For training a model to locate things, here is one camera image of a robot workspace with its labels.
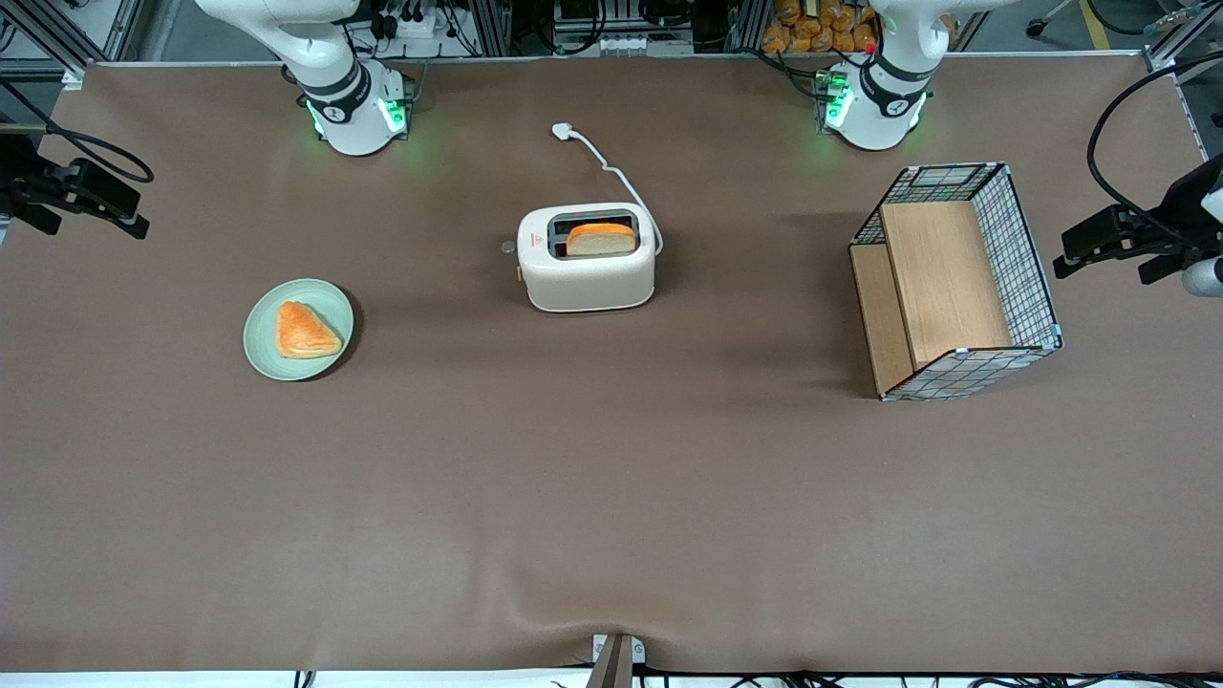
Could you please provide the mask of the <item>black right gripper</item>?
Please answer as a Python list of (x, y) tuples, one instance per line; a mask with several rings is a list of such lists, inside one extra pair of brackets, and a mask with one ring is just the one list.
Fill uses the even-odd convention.
[(150, 222), (139, 215), (135, 187), (103, 167), (67, 167), (66, 188), (56, 171), (27, 136), (1, 134), (2, 218), (54, 236), (62, 222), (57, 209), (113, 224), (135, 240), (147, 238)]

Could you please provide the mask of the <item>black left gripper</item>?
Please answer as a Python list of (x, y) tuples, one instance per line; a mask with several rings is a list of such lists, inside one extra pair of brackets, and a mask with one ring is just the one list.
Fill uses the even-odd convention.
[(1095, 263), (1150, 254), (1137, 268), (1144, 286), (1173, 275), (1221, 284), (1221, 269), (1214, 265), (1221, 258), (1221, 170), (1217, 154), (1178, 178), (1159, 204), (1146, 211), (1137, 235), (1132, 235), (1136, 215), (1121, 205), (1106, 207), (1066, 229), (1054, 277), (1070, 277)]

